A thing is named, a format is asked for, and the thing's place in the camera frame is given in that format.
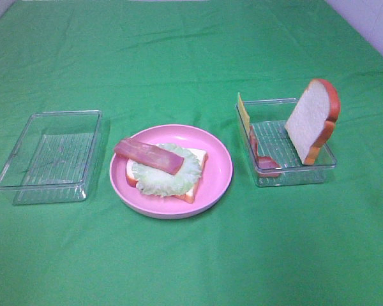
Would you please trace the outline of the toy bacon strip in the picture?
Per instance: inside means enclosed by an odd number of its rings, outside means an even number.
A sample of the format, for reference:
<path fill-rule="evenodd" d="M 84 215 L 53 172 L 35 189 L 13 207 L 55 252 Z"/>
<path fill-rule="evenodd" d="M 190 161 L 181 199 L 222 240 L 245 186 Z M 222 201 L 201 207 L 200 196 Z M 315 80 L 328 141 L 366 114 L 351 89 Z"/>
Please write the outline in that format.
<path fill-rule="evenodd" d="M 255 134 L 253 125 L 250 126 L 249 139 L 252 151 L 255 156 L 255 160 L 259 168 L 270 170 L 279 168 L 280 165 L 272 159 L 270 156 L 260 155 L 258 152 L 259 141 Z M 280 172 L 258 172 L 258 176 L 261 178 L 276 178 L 280 176 Z"/>
<path fill-rule="evenodd" d="M 114 147 L 114 152 L 127 159 L 175 175 L 183 165 L 184 158 L 156 145 L 123 138 Z"/>

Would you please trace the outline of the yellow toy cheese slice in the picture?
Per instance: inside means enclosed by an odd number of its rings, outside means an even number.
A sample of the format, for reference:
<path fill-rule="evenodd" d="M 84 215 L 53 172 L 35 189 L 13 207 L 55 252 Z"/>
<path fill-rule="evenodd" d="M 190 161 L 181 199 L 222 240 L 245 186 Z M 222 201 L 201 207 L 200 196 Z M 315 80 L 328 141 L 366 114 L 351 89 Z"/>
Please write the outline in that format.
<path fill-rule="evenodd" d="M 249 135 L 250 134 L 250 116 L 248 115 L 248 112 L 246 111 L 240 92 L 238 92 L 237 94 L 237 109 L 239 111 L 245 133 Z"/>

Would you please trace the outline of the clear plastic box right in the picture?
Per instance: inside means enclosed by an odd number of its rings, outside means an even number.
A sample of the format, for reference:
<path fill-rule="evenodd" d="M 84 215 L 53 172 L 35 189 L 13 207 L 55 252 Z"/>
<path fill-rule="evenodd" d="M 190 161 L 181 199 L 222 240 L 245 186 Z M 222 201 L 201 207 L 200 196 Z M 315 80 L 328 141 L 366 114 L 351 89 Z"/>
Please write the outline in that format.
<path fill-rule="evenodd" d="M 320 154 L 311 166 L 303 165 L 285 130 L 285 121 L 295 108 L 296 98 L 280 98 L 244 101 L 250 125 L 253 125 L 258 138 L 258 152 L 262 156 L 270 156 L 279 165 L 276 169 L 262 169 L 256 163 L 250 145 L 249 135 L 245 133 L 243 123 L 237 109 L 237 122 L 241 138 L 244 141 L 252 177 L 259 187 L 296 186 L 303 184 L 319 184 L 334 179 L 333 169 L 336 158 L 327 144 L 324 144 Z M 261 178 L 258 172 L 280 172 L 276 178 Z"/>

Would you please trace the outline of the clear plastic box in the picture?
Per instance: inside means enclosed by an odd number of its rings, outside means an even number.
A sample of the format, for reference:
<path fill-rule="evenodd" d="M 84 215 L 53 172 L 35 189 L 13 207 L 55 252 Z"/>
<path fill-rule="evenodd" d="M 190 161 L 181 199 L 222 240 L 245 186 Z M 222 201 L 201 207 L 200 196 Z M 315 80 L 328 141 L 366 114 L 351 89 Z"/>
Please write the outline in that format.
<path fill-rule="evenodd" d="M 13 205 L 84 201 L 101 144 L 99 110 L 34 113 L 0 173 Z"/>
<path fill-rule="evenodd" d="M 262 169 L 256 163 L 250 145 L 249 135 L 245 133 L 243 123 L 237 109 L 237 122 L 241 138 L 244 141 L 252 177 L 259 187 L 296 186 L 303 184 L 319 184 L 334 179 L 333 169 L 336 158 L 327 144 L 324 144 L 320 154 L 311 166 L 303 165 L 285 130 L 285 121 L 295 108 L 296 98 L 280 98 L 244 101 L 250 125 L 253 125 L 258 138 L 258 152 L 262 156 L 270 156 L 279 165 L 276 169 Z M 276 178 L 261 178 L 258 172 L 280 172 Z"/>

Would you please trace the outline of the pink plate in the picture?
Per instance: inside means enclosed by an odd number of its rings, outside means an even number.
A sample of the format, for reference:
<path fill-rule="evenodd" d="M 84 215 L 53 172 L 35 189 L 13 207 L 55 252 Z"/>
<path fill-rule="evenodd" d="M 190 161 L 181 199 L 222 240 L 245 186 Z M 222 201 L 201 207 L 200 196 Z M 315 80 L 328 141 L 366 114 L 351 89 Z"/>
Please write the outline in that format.
<path fill-rule="evenodd" d="M 203 129 L 166 124 L 145 129 L 132 137 L 140 142 L 176 143 L 208 153 L 193 203 L 175 197 L 160 198 L 140 193 L 126 181 L 127 160 L 113 155 L 109 169 L 112 187 L 127 206 L 140 214 L 157 219 L 183 219 L 197 215 L 212 207 L 223 196 L 232 180 L 233 164 L 226 146 Z"/>

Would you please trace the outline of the clear plastic box left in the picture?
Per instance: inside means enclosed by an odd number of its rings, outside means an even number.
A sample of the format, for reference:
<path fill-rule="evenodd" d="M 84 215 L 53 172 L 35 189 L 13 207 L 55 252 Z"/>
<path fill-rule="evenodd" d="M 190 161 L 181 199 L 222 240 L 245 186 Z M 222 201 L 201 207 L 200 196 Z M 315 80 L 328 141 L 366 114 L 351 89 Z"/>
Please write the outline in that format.
<path fill-rule="evenodd" d="M 99 110 L 34 113 L 0 173 L 13 205 L 84 201 L 101 144 Z"/>

